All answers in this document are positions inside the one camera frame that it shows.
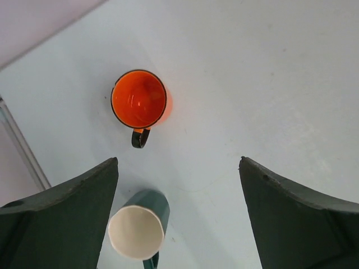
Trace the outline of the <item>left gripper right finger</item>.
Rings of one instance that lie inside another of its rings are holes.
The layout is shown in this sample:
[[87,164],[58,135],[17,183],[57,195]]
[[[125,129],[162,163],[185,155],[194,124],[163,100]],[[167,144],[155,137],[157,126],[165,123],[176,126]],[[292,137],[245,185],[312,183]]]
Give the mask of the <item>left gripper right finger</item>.
[[358,204],[248,157],[239,174],[262,268],[358,268]]

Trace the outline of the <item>dark green mug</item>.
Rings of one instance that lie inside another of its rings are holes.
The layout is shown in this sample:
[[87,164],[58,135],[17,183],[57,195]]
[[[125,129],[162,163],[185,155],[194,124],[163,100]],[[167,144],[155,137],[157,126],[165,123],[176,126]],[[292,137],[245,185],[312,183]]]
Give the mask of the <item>dark green mug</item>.
[[170,206],[165,195],[145,189],[135,193],[109,220],[108,235],[117,253],[157,268]]

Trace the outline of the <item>orange mug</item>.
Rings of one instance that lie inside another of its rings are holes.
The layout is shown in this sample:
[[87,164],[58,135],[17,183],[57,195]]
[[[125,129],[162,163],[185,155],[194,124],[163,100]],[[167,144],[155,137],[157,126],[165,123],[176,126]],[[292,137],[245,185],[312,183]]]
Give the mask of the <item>orange mug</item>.
[[111,107],[116,118],[132,128],[134,148],[145,146],[150,130],[165,122],[173,109],[172,95],[154,73],[134,69],[124,73],[114,84]]

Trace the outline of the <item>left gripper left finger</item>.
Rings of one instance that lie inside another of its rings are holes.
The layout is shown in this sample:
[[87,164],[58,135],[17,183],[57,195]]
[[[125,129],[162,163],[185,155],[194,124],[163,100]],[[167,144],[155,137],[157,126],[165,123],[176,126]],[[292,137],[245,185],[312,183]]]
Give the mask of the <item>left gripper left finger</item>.
[[112,157],[1,207],[1,268],[96,268],[118,182]]

